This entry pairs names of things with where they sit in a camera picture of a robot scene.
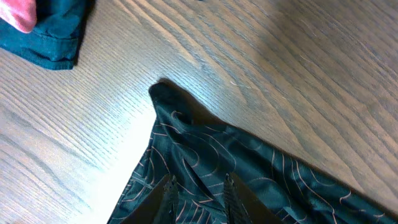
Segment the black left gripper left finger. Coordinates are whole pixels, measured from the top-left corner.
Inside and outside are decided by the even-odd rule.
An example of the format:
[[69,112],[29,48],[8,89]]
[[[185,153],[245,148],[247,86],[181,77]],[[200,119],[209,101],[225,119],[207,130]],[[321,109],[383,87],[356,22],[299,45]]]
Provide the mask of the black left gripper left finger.
[[176,224],[178,187],[176,177],[167,174],[122,224]]

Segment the black printed cycling jersey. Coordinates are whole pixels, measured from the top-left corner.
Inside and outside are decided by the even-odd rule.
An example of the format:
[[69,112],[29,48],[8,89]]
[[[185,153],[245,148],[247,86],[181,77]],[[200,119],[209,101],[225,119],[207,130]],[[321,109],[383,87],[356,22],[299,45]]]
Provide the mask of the black printed cycling jersey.
[[178,187],[176,223],[227,223],[223,187],[235,173],[282,223],[396,223],[347,186],[228,124],[194,117],[180,89],[149,88],[156,112],[149,146],[109,219],[121,223],[162,178]]

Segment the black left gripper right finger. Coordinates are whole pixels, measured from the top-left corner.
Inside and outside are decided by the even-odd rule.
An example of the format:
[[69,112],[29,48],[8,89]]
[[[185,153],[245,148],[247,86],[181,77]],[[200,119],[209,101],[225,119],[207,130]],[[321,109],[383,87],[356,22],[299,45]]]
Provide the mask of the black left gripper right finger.
[[228,224],[282,224],[235,174],[226,174],[223,200]]

